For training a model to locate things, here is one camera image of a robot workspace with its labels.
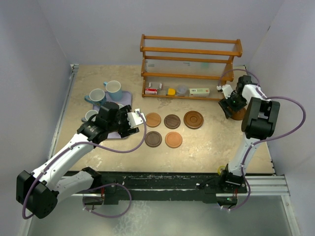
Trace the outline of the dark brown coaster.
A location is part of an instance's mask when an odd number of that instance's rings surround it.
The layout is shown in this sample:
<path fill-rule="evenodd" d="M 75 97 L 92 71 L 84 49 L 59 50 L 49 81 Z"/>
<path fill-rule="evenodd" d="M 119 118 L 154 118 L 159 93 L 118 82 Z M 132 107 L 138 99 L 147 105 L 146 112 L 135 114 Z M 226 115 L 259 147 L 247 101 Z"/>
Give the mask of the dark brown coaster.
<path fill-rule="evenodd" d="M 162 142 L 162 136 L 157 131 L 150 131 L 145 136 L 145 143 L 149 147 L 155 148 L 158 147 Z"/>

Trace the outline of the light wood coaster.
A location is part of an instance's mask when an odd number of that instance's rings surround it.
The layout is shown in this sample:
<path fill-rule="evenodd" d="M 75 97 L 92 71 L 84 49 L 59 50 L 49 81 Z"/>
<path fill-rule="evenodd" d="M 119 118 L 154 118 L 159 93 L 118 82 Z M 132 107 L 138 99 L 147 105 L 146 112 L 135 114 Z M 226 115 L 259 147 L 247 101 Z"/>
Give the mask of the light wood coaster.
<path fill-rule="evenodd" d="M 146 115 L 146 124 L 149 127 L 157 127 L 161 123 L 161 117 L 158 113 L 148 113 Z"/>

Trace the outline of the ringed brown wooden coaster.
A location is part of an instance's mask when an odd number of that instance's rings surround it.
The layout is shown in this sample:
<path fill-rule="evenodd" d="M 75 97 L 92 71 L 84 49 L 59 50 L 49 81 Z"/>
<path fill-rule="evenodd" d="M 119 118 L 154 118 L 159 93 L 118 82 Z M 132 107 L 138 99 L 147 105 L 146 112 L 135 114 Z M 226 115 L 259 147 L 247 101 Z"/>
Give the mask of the ringed brown wooden coaster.
<path fill-rule="evenodd" d="M 183 121 L 188 128 L 198 129 L 203 125 L 204 118 L 197 111 L 188 111 L 185 113 Z"/>

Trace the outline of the dark walnut coaster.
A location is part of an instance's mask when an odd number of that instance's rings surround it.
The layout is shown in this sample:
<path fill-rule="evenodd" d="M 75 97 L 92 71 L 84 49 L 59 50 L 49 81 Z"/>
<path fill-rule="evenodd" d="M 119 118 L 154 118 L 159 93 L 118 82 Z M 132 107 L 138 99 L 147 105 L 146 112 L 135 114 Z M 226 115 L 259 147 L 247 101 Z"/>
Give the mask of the dark walnut coaster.
<path fill-rule="evenodd" d="M 175 114 L 169 114 L 164 118 L 164 125 L 169 129 L 176 129 L 180 126 L 181 120 Z"/>

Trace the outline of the orange terracotta coaster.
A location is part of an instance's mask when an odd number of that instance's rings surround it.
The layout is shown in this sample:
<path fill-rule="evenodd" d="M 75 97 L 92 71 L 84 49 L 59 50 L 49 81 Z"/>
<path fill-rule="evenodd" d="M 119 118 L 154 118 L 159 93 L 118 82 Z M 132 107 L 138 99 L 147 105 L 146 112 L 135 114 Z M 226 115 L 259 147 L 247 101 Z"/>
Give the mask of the orange terracotta coaster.
<path fill-rule="evenodd" d="M 178 132 L 169 132 L 165 136 L 165 143 L 170 148 L 178 148 L 182 141 L 183 138 Z"/>

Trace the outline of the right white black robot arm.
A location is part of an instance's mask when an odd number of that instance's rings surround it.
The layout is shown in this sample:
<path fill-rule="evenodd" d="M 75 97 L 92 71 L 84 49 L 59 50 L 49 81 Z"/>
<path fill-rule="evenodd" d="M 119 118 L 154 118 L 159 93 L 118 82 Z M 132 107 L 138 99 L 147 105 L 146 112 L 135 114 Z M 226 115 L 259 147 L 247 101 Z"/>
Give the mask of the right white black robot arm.
<path fill-rule="evenodd" d="M 219 105 L 226 118 L 246 109 L 242 119 L 241 144 L 234 158 L 220 174 L 219 187 L 223 192 L 231 192 L 245 185 L 247 167 L 262 141 L 270 138 L 276 127 L 280 103 L 268 99 L 257 83 L 248 75 L 238 79 L 236 89 L 231 85 L 218 85 L 217 90 L 224 98 Z"/>

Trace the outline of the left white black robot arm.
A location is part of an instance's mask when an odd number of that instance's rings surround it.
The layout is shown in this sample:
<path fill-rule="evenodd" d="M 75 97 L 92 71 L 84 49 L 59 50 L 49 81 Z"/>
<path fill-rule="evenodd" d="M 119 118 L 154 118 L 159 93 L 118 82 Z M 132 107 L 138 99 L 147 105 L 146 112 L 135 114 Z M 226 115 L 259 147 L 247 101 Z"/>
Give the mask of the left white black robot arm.
<path fill-rule="evenodd" d="M 140 109 L 132 111 L 130 105 L 121 108 L 114 102 L 105 102 L 57 154 L 32 172 L 22 171 L 17 176 L 16 200 L 23 206 L 22 218 L 27 220 L 36 216 L 42 219 L 72 194 L 95 193 L 106 188 L 107 185 L 102 184 L 102 175 L 90 167 L 69 178 L 64 175 L 95 148 L 114 152 L 101 145 L 110 133 L 117 132 L 125 138 L 138 133 L 138 127 L 145 124 L 145 115 Z"/>

